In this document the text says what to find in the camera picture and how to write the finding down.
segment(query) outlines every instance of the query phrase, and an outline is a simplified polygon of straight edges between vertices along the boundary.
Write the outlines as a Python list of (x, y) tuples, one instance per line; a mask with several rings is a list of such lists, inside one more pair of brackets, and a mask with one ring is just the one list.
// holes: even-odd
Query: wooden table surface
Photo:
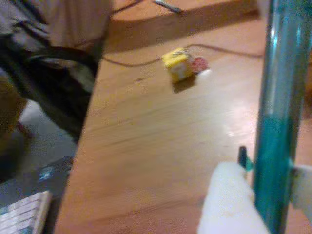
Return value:
[[(214, 49), (190, 52), (211, 73), (173, 87), (161, 61), (103, 60), (56, 234), (195, 234), (215, 166), (237, 160), (240, 145), (254, 153), (265, 46), (254, 2), (171, 3), (185, 13), (144, 1), (114, 15), (106, 58), (138, 64), (201, 43)], [(307, 164), (310, 125), (298, 149)], [(300, 212), (291, 210), (288, 233), (312, 233)]]

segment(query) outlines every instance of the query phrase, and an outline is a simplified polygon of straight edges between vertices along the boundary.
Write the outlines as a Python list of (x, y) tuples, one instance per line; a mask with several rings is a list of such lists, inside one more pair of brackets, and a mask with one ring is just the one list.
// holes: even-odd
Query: wire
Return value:
[[(233, 51), (233, 50), (229, 50), (229, 49), (225, 49), (225, 48), (221, 48), (221, 47), (217, 47), (217, 46), (204, 45), (204, 44), (189, 44), (189, 45), (185, 46), (184, 48), (190, 49), (192, 47), (201, 47), (201, 48), (215, 50), (215, 51), (219, 51), (219, 52), (223, 52), (223, 53), (250, 57), (252, 59), (259, 59), (259, 58), (263, 57), (262, 55), (254, 55), (254, 54), (249, 54), (249, 53), (245, 53), (245, 52)], [(146, 65), (161, 61), (161, 58), (156, 58), (156, 59), (148, 61), (148, 62), (132, 64), (132, 63), (123, 63), (123, 62), (114, 61), (114, 60), (111, 60), (105, 56), (103, 56), (102, 59), (104, 61), (109, 62), (109, 63), (116, 64), (116, 65), (123, 66), (123, 67), (142, 67), (142, 66), (146, 66)]]
[(128, 8), (131, 8), (131, 7), (137, 5), (137, 4), (141, 3), (141, 2), (143, 2), (143, 0), (136, 0), (135, 2), (130, 3), (129, 5), (126, 5), (126, 6), (122, 7), (122, 8), (119, 8), (119, 9), (117, 9), (117, 10), (114, 10), (114, 11), (113, 11), (113, 15), (116, 14), (116, 13), (119, 13), (119, 12), (121, 12), (121, 11), (124, 11), (124, 10), (126, 10), (126, 9), (128, 9)]

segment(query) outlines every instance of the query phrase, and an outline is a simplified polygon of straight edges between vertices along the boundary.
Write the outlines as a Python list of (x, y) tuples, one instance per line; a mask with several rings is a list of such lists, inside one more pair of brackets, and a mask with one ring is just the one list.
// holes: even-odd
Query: red round object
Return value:
[(208, 63), (203, 57), (196, 57), (192, 62), (193, 72), (199, 73), (208, 69)]

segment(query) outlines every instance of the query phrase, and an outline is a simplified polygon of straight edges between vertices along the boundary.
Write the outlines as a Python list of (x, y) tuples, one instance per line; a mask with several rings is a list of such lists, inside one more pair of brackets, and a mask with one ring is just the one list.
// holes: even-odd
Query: small yellow cube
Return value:
[(172, 83), (177, 83), (193, 75), (189, 59), (184, 48), (177, 48), (162, 56), (162, 62), (171, 75)]

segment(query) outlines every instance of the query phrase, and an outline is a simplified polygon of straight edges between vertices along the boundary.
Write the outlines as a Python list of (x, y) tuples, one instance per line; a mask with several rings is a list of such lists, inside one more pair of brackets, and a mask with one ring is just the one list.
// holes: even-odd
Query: keyboard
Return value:
[(45, 191), (0, 208), (0, 234), (41, 234), (51, 198)]

